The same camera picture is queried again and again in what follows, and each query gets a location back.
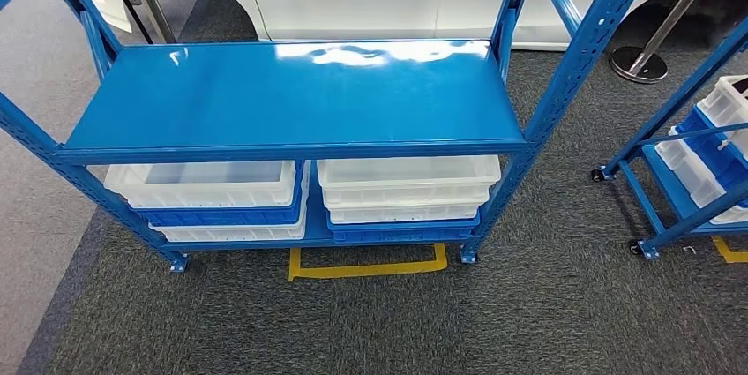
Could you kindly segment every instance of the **stacked crates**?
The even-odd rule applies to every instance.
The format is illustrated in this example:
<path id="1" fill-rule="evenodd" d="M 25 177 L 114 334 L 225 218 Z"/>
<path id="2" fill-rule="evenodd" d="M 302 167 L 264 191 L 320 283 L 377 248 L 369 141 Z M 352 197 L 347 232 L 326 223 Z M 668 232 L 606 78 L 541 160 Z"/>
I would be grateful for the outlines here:
<path id="1" fill-rule="evenodd" d="M 693 107 L 670 135 L 748 122 L 746 91 L 735 84 L 748 75 L 720 78 L 712 93 Z M 666 141 L 655 147 L 699 208 L 748 179 L 748 130 Z M 711 220 L 714 224 L 748 221 L 748 198 Z"/>
<path id="2" fill-rule="evenodd" d="M 112 165 L 104 186 L 172 242 L 304 236 L 309 163 L 237 161 Z"/>
<path id="3" fill-rule="evenodd" d="M 467 238 L 501 177 L 498 157 L 318 161 L 328 227 L 338 243 Z"/>

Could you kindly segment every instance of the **blue shelf cart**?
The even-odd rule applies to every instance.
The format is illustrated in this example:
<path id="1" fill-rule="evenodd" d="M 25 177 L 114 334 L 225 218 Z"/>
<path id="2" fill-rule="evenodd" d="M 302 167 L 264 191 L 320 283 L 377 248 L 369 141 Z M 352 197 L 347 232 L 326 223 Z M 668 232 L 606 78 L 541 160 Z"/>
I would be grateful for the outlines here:
<path id="1" fill-rule="evenodd" d="M 524 130 L 505 86 L 524 0 L 503 1 L 487 40 L 126 47 L 91 0 L 65 1 L 85 28 L 99 90 L 64 143 L 1 94 L 0 127 L 182 272 L 189 251 L 349 244 L 333 240 L 318 187 L 310 192 L 304 239 L 171 243 L 86 165 L 508 154 L 480 223 L 458 241 L 461 261 L 475 263 L 633 0 L 594 0 L 584 18 L 571 0 L 551 0 L 572 39 Z"/>
<path id="2" fill-rule="evenodd" d="M 651 238 L 634 238 L 629 242 L 628 246 L 632 253 L 641 254 L 647 259 L 655 259 L 660 256 L 659 249 L 661 247 L 671 244 L 682 237 L 748 234 L 748 222 L 726 224 L 713 224 L 709 222 L 715 216 L 748 199 L 748 180 L 733 185 L 723 196 L 699 209 L 676 175 L 668 169 L 660 155 L 655 151 L 655 144 L 663 141 L 692 139 L 720 132 L 748 128 L 748 123 L 742 123 L 719 128 L 708 127 L 706 129 L 681 132 L 678 135 L 655 136 L 658 130 L 679 109 L 687 105 L 699 89 L 736 53 L 744 51 L 746 45 L 748 45 L 748 18 L 744 19 L 733 30 L 732 34 L 717 47 L 707 60 L 678 88 L 610 161 L 600 168 L 592 170 L 592 179 L 596 182 L 610 180 L 616 173 L 621 172 L 632 187 L 634 196 L 640 202 L 654 229 L 654 236 Z M 658 187 L 675 212 L 677 222 L 674 225 L 667 228 L 663 226 L 647 194 L 642 189 L 635 174 L 629 168 L 629 164 L 637 158 L 641 158 L 646 163 Z"/>

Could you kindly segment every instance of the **shelf foot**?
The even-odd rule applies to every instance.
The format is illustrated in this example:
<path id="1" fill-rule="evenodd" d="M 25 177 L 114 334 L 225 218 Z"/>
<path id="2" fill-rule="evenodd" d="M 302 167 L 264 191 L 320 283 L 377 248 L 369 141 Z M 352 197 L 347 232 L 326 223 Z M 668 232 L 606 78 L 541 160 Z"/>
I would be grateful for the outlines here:
<path id="1" fill-rule="evenodd" d="M 181 274 L 185 269 L 187 269 L 187 253 L 182 253 L 182 257 L 180 259 L 176 259 L 175 261 L 171 262 L 171 266 L 169 267 L 168 271 L 172 274 Z"/>
<path id="2" fill-rule="evenodd" d="M 631 254 L 644 256 L 645 259 L 657 259 L 660 257 L 660 252 L 657 251 L 656 247 L 649 245 L 648 240 L 634 238 L 628 242 L 627 246 Z"/>
<path id="3" fill-rule="evenodd" d="M 465 244 L 460 245 L 460 262 L 465 265 L 474 265 L 478 263 L 478 253 L 465 248 Z"/>

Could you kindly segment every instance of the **shelf frame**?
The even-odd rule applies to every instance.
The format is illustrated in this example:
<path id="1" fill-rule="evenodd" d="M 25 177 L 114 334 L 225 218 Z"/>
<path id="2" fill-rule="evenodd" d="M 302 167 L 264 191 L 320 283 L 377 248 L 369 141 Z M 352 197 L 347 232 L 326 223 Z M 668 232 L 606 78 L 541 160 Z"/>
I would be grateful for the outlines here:
<path id="1" fill-rule="evenodd" d="M 716 236 L 748 234 L 748 222 L 713 224 L 710 221 L 719 214 L 748 198 L 748 180 L 726 191 L 724 195 L 708 205 L 698 208 L 690 194 L 665 165 L 655 150 L 655 144 L 663 141 L 676 141 L 717 132 L 745 129 L 748 124 L 733 124 L 713 129 L 683 132 L 678 135 L 656 136 L 656 133 L 736 54 L 748 46 L 748 18 L 745 18 L 732 33 L 707 57 L 699 68 L 669 97 L 661 108 L 639 129 L 639 131 L 604 165 L 593 170 L 593 179 L 611 180 L 616 173 L 623 173 L 631 186 L 635 198 L 642 206 L 652 225 L 654 235 L 647 239 L 634 238 L 632 251 L 641 253 L 647 259 L 660 257 L 659 249 L 688 236 Z M 664 227 L 647 193 L 639 184 L 636 174 L 629 165 L 642 159 L 654 177 L 660 191 L 675 212 L 677 222 Z"/>
<path id="2" fill-rule="evenodd" d="M 10 0 L 0 0 L 2 8 Z M 123 46 L 104 22 L 91 0 L 64 0 L 84 26 L 91 43 L 94 65 L 102 82 L 113 71 Z M 324 159 L 353 157 L 396 157 L 458 154 L 508 154 L 509 164 L 504 177 L 491 189 L 489 201 L 480 207 L 480 224 L 471 237 L 460 244 L 463 263 L 475 263 L 476 254 L 485 237 L 491 232 L 510 197 L 519 187 L 537 155 L 563 117 L 574 95 L 579 91 L 593 64 L 615 32 L 633 0 L 593 0 L 581 18 L 571 0 L 551 0 L 572 34 L 569 47 L 518 138 L 471 139 L 469 141 L 401 141 L 358 144 L 304 145 L 283 147 L 263 145 L 208 145 L 160 146 L 135 149 L 106 147 L 70 147 L 55 142 L 37 123 L 29 118 L 6 96 L 0 94 L 0 128 L 29 149 L 60 176 L 82 191 L 93 202 L 130 229 L 141 242 L 169 263 L 173 272 L 182 272 L 187 264 L 187 251 L 234 250 L 247 248 L 320 247 L 333 246 L 320 228 L 305 240 L 293 244 L 281 243 L 171 243 L 150 229 L 144 219 L 135 214 L 119 196 L 103 187 L 86 169 L 86 165 L 111 163 L 157 163 L 179 161 L 241 161 L 271 159 Z M 490 53 L 496 60 L 496 77 L 504 86 L 496 94 L 506 94 L 511 54 L 511 38 L 524 0 L 503 0 L 497 22 L 490 37 Z M 129 48 L 153 46 L 128 46 Z M 321 221 L 323 210 L 317 208 L 315 221 Z M 383 242 L 377 244 L 402 244 Z"/>

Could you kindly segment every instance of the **carpet floor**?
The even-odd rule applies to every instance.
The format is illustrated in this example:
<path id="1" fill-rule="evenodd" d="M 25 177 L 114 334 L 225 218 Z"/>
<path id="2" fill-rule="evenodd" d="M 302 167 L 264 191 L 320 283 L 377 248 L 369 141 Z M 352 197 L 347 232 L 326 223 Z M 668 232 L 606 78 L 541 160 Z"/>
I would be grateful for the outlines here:
<path id="1" fill-rule="evenodd" d="M 183 41 L 242 39 L 235 19 L 215 17 L 227 6 L 198 0 Z M 655 27 L 630 18 L 612 47 L 641 44 Z M 624 181 L 588 178 L 707 48 L 673 41 L 661 54 L 670 75 L 652 86 L 622 80 L 601 59 L 475 266 L 461 265 L 450 246 L 440 272 L 289 283 L 288 250 L 232 251 L 195 253 L 185 274 L 172 275 L 97 211 L 19 373 L 745 373 L 748 265 L 725 264 L 709 238 L 672 245 L 657 260 L 632 256 L 625 242 L 650 235 L 646 218 Z M 509 91 L 523 121 L 560 57 L 512 55 Z M 745 56 L 725 70 L 747 72 Z M 672 221 L 664 201 L 654 202 Z M 429 254 L 425 246 L 308 250 L 303 263 Z"/>

